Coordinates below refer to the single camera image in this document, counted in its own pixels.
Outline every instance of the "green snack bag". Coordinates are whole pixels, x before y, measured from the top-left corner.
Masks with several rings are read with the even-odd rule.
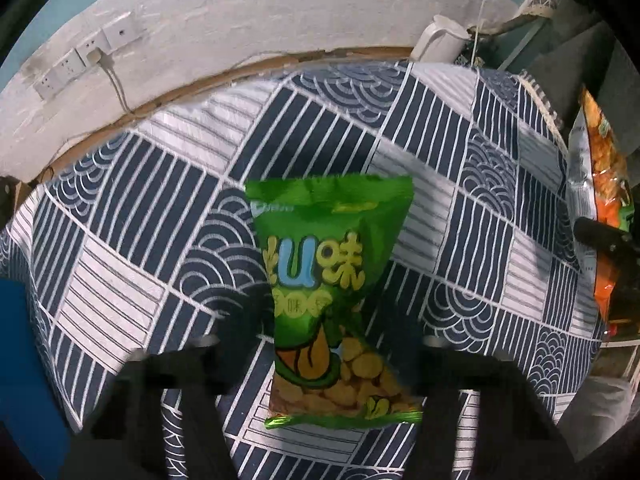
[[[267,180],[248,182],[246,195],[275,314],[265,427],[418,422],[419,401],[367,345],[359,314],[411,205],[411,178]]]

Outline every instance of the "blue object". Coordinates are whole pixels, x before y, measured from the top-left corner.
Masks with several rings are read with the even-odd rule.
[[[71,438],[47,384],[27,314],[24,286],[0,280],[0,415],[45,480],[58,471]]]

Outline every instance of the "electrical outlet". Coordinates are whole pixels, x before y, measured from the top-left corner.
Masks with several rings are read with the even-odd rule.
[[[55,94],[60,92],[63,86],[64,83],[60,81],[58,74],[53,69],[49,70],[33,84],[33,88],[44,101],[48,101]]]
[[[86,70],[86,67],[82,59],[80,59],[78,51],[72,48],[53,66],[53,70],[56,71],[62,84],[67,84],[72,79],[81,75],[81,73]]]
[[[99,48],[105,54],[109,54],[113,50],[111,48],[111,45],[109,44],[109,41],[107,40],[107,37],[104,35],[103,30],[98,30],[90,36],[87,36],[86,38],[84,38],[84,40],[82,40],[81,43],[76,46],[78,55],[80,56],[80,59],[82,59],[82,62],[85,66],[95,65],[95,63],[89,61],[87,56],[89,55],[89,52],[95,50],[96,48]]]
[[[112,50],[118,50],[142,36],[138,22],[131,12],[119,16],[105,25],[102,30]]]

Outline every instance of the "plastic bag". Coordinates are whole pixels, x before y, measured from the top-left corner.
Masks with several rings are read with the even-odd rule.
[[[572,223],[584,216],[629,231],[634,215],[625,157],[616,148],[609,121],[586,89],[580,94],[580,112],[569,134],[567,204]],[[617,271],[604,254],[574,243],[600,315],[607,320]]]
[[[420,420],[364,339],[359,306],[380,278],[413,198],[409,177],[352,174],[248,182],[274,301],[267,428],[370,428]]]

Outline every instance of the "blue and white fabric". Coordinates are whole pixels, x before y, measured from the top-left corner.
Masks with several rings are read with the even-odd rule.
[[[247,179],[410,174],[382,283],[425,333],[508,352],[559,418],[603,332],[574,253],[561,143],[507,73],[354,62],[249,80],[158,110],[40,186],[2,232],[0,275],[28,286],[38,349],[79,428],[132,348],[179,349],[242,316],[234,294],[268,290]],[[382,330],[373,313],[367,333]],[[414,426],[264,429],[269,332],[217,401],[240,478],[399,479]],[[478,408],[462,395],[458,479]],[[180,393],[163,402],[168,464],[185,476]]]

